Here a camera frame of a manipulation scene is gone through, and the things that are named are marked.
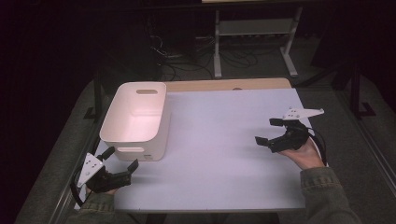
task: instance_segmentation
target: person's arm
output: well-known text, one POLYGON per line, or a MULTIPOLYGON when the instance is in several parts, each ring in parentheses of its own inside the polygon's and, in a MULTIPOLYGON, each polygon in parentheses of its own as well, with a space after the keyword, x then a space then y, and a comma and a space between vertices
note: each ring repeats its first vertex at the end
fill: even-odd
POLYGON ((114 194, 116 191, 116 189, 113 189, 106 193, 89 193, 87 189, 89 197, 78 213, 66 220, 66 224, 116 223, 114 213, 114 194))
POLYGON ((361 223, 350 209, 347 196, 337 176, 325 167, 311 139, 298 150, 279 152, 301 169, 301 187, 305 196, 307 223, 361 223))

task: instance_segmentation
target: white plastic bin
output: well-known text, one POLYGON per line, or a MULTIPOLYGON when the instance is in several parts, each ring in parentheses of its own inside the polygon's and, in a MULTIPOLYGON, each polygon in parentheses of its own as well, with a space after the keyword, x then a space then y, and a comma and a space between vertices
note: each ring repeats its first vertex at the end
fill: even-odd
POLYGON ((122 161, 158 161, 166 149, 169 122, 166 85, 129 82, 117 89, 100 138, 122 161))

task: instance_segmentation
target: sleeve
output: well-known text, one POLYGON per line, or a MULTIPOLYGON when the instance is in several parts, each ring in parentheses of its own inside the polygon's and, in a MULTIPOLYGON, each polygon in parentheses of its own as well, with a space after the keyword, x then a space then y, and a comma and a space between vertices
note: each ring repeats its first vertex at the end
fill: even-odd
POLYGON ((114 213, 114 195, 92 193, 76 215, 70 216, 66 224, 117 223, 114 213))
POLYGON ((307 223, 361 223, 350 209, 347 196, 329 167, 301 171, 307 223))

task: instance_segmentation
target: white mounting plate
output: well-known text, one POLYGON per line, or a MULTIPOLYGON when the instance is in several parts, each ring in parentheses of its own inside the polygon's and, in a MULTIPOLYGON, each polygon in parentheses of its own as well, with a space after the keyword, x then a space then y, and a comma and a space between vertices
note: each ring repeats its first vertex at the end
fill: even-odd
POLYGON ((84 165, 82 166, 81 174, 79 175, 77 187, 81 188, 82 185, 87 183, 102 167, 103 163, 94 157, 91 153, 87 153, 84 165))
POLYGON ((283 120, 290 120, 290 119, 305 119, 314 117, 316 115, 323 114, 323 109, 298 109, 298 108, 291 108, 288 112, 286 112, 285 116, 283 116, 283 120))

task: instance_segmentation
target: handle cutout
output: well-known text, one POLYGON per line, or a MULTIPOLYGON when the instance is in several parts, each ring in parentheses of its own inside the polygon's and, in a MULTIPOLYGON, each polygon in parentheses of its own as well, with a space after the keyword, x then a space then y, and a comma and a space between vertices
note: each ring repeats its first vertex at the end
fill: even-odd
POLYGON ((137 90, 137 94, 142 94, 142 95, 155 95, 158 94, 158 91, 156 90, 137 90))

